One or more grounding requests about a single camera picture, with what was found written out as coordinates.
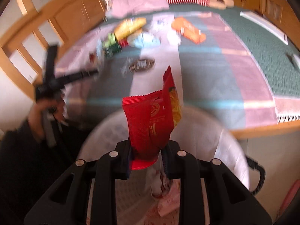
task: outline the red snack bag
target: red snack bag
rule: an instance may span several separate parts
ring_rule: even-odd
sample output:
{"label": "red snack bag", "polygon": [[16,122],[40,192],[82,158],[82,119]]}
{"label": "red snack bag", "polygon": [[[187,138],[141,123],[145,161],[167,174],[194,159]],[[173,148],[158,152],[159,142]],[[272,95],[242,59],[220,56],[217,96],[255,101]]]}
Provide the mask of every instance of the red snack bag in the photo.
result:
{"label": "red snack bag", "polygon": [[124,47],[128,46],[127,39],[120,40],[119,45],[121,46],[121,48],[124,48]]}
{"label": "red snack bag", "polygon": [[[179,100],[174,85],[171,68],[163,75],[163,89],[144,96],[125,97],[122,107],[127,117],[129,138],[134,150],[135,160],[132,169],[142,169],[152,165],[163,149],[170,134],[180,118],[173,120],[174,108],[171,103],[175,96],[178,109]],[[137,166],[136,160],[144,160]]]}

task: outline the green bed cover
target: green bed cover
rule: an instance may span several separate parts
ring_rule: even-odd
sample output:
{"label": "green bed cover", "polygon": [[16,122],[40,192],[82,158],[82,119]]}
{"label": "green bed cover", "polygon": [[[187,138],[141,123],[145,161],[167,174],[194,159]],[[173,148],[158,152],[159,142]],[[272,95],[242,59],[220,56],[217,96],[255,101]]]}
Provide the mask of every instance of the green bed cover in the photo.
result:
{"label": "green bed cover", "polygon": [[[220,14],[249,48],[264,72],[274,95],[300,97],[300,73],[294,68],[290,59],[292,54],[299,55],[299,51],[290,41],[286,46],[266,29],[241,17],[240,12],[247,11],[246,9],[233,7],[218,10],[190,4],[170,5],[170,10],[166,12],[168,11],[211,11]],[[119,19],[109,19],[106,23],[116,21],[119,21]]]}

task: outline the trash bag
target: trash bag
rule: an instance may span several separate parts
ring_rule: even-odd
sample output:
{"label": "trash bag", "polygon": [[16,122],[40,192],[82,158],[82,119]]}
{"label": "trash bag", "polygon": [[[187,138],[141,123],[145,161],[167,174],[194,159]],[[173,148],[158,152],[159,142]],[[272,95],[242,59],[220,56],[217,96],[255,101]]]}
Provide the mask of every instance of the trash bag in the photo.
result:
{"label": "trash bag", "polygon": [[[128,138],[128,125],[123,110],[116,111],[104,119],[91,132],[83,144],[78,159],[87,162],[99,159],[115,149],[119,141]],[[249,189],[249,167],[245,154],[237,140],[216,119],[204,111],[184,106],[182,119],[171,133],[171,140],[197,159],[210,161],[220,159]],[[162,169],[162,159],[149,167]],[[178,224],[178,210],[165,217],[153,211],[157,199],[152,197],[147,185],[147,169],[132,171],[128,180],[116,180],[116,211],[118,224]]]}

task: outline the black cable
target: black cable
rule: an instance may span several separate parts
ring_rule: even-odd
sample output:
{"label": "black cable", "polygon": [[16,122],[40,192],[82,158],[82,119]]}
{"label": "black cable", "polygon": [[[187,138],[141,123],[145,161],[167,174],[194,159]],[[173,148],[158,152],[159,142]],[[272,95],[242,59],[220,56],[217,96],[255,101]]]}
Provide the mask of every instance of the black cable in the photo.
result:
{"label": "black cable", "polygon": [[258,165],[258,163],[256,161],[254,161],[253,159],[251,159],[247,156],[246,156],[246,159],[247,159],[249,168],[251,168],[252,170],[256,169],[260,173],[258,185],[255,188],[255,190],[251,191],[252,195],[256,195],[263,187],[263,184],[264,184],[265,178],[266,178],[266,171],[262,166]]}

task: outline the black sleeve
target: black sleeve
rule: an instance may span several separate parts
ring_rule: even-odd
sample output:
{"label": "black sleeve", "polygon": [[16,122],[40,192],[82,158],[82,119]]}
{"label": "black sleeve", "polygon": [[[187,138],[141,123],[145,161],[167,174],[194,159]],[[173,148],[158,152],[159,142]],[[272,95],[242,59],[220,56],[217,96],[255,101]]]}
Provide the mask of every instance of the black sleeve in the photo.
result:
{"label": "black sleeve", "polygon": [[40,150],[28,121],[9,131],[0,143],[0,200],[21,220],[36,201]]}

